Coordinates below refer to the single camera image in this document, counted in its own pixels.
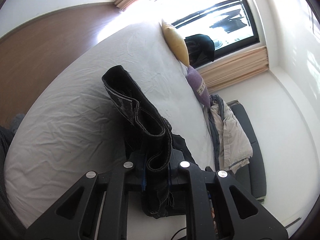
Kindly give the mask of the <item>black pants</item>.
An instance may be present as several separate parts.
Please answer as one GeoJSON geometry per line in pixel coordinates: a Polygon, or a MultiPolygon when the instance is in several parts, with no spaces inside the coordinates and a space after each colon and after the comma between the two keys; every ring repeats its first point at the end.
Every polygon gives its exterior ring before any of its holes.
{"type": "Polygon", "coordinates": [[[125,154],[145,157],[145,190],[140,192],[142,210],[155,219],[187,213],[183,190],[170,183],[171,149],[195,163],[185,139],[172,133],[172,126],[147,99],[139,85],[121,66],[111,67],[102,81],[117,110],[123,116],[125,154]]]}

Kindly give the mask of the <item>beige grey folded duvet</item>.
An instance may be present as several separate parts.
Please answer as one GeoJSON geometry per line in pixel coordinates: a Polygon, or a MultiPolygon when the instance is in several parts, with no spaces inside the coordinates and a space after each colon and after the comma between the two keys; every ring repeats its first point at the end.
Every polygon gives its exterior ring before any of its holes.
{"type": "Polygon", "coordinates": [[[210,95],[206,120],[213,143],[214,167],[236,173],[249,164],[253,149],[239,120],[218,95],[210,95]]]}

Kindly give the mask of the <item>white bed mattress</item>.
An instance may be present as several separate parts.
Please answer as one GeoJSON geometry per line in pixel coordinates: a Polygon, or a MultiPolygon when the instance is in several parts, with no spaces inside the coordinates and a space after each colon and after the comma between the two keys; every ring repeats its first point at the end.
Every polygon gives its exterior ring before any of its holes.
{"type": "Polygon", "coordinates": [[[187,67],[168,47],[162,24],[136,24],[113,34],[66,68],[24,117],[9,148],[4,180],[23,239],[215,239],[207,183],[215,174],[213,143],[187,67]],[[185,215],[159,219],[142,210],[126,182],[123,116],[103,75],[121,65],[185,139],[195,163],[180,162],[185,215]]]}

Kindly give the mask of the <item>purple cushion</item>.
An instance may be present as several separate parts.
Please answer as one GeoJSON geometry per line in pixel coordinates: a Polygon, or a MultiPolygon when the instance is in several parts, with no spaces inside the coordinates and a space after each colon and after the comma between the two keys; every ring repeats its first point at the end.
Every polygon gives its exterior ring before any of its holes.
{"type": "Polygon", "coordinates": [[[192,88],[197,100],[204,105],[204,107],[210,107],[210,96],[208,88],[205,84],[204,79],[199,74],[199,72],[192,66],[187,68],[186,80],[189,86],[192,88]]]}

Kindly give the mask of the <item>beige curtain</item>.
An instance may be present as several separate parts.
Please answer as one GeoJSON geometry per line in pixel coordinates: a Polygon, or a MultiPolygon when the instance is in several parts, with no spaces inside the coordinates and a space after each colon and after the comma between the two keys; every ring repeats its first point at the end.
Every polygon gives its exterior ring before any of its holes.
{"type": "Polygon", "coordinates": [[[269,70],[267,47],[219,59],[198,70],[209,91],[218,91],[269,70]]]}

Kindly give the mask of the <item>yellow cushion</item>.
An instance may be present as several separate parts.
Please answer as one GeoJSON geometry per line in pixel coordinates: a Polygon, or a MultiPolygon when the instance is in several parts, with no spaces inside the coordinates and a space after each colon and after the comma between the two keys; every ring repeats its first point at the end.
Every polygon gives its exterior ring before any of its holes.
{"type": "Polygon", "coordinates": [[[189,54],[187,45],[183,37],[178,33],[177,29],[164,20],[162,20],[162,33],[164,39],[170,48],[171,52],[175,55],[176,59],[189,67],[189,54]]]}

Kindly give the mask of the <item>window frame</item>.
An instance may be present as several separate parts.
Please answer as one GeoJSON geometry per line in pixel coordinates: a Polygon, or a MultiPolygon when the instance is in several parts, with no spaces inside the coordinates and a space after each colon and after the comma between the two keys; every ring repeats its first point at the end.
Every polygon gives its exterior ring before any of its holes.
{"type": "Polygon", "coordinates": [[[215,45],[215,60],[260,41],[247,0],[183,0],[180,13],[172,25],[184,39],[208,35],[215,45]]]}

